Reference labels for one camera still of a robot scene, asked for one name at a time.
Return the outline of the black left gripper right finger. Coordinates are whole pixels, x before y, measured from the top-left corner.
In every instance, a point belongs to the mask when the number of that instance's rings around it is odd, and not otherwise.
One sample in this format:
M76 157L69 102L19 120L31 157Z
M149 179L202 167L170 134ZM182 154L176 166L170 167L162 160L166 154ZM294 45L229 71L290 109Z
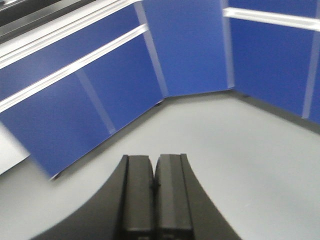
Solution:
M201 186L186 154L160 155L155 181L157 239L240 239Z

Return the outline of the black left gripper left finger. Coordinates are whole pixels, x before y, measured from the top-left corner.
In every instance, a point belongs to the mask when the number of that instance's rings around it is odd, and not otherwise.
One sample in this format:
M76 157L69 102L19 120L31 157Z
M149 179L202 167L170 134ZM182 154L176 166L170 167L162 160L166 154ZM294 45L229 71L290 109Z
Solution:
M124 155L102 187L36 240L153 240L153 170L146 155Z

